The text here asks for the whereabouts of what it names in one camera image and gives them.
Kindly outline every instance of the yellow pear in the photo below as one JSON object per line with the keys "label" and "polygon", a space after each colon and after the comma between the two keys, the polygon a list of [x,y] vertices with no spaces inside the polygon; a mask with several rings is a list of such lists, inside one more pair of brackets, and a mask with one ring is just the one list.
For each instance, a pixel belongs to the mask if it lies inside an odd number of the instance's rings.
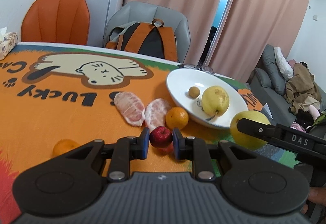
{"label": "yellow pear", "polygon": [[203,110],[210,117],[221,116],[230,105],[228,93],[220,86],[207,88],[202,95]]}
{"label": "yellow pear", "polygon": [[233,117],[230,125],[231,135],[233,136],[235,143],[250,150],[256,150],[264,146],[267,143],[266,141],[249,136],[238,130],[237,124],[242,118],[256,121],[265,125],[270,125],[268,118],[263,113],[255,110],[243,111],[236,114]]}

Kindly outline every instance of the red apple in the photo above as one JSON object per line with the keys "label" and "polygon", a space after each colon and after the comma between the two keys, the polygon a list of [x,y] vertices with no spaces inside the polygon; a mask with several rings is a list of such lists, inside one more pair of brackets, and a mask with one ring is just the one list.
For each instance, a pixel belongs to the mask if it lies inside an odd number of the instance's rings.
{"label": "red apple", "polygon": [[154,148],[166,148],[172,142],[172,133],[164,126],[158,126],[149,134],[149,141]]}
{"label": "red apple", "polygon": [[174,148],[173,148],[173,142],[170,143],[169,146],[167,146],[166,148],[160,149],[164,154],[170,154],[173,152]]}

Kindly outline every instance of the glasses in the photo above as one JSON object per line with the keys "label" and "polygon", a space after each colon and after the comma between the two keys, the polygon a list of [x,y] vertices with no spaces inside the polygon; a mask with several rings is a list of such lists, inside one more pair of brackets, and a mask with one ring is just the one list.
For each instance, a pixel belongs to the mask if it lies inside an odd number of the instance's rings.
{"label": "glasses", "polygon": [[207,66],[195,66],[193,64],[180,64],[180,65],[178,65],[178,68],[179,69],[182,69],[182,68],[183,69],[197,69],[197,70],[209,73],[211,75],[215,75],[213,69],[210,67],[207,67]]}

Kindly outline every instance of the bowl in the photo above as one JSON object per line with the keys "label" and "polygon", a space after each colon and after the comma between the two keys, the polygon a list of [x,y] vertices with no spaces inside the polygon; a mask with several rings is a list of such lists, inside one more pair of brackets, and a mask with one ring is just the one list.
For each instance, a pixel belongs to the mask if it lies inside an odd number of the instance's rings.
{"label": "bowl", "polygon": [[[203,71],[185,68],[173,70],[167,76],[166,86],[175,104],[185,109],[190,119],[206,127],[229,129],[233,117],[239,112],[248,110],[246,102],[232,86]],[[188,90],[192,86],[200,90],[200,95],[196,99],[188,95]],[[225,89],[230,98],[230,105],[222,116],[210,120],[210,116],[201,107],[201,98],[203,92],[211,86],[221,86]]]}

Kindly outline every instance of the hand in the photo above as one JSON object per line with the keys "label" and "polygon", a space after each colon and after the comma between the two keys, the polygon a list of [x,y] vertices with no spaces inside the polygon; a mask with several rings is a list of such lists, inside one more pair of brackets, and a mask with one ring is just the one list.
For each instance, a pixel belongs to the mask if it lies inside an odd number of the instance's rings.
{"label": "hand", "polygon": [[[315,204],[326,206],[326,188],[325,187],[310,187],[308,200]],[[308,205],[305,204],[301,210],[302,214],[305,214],[308,210]]]}

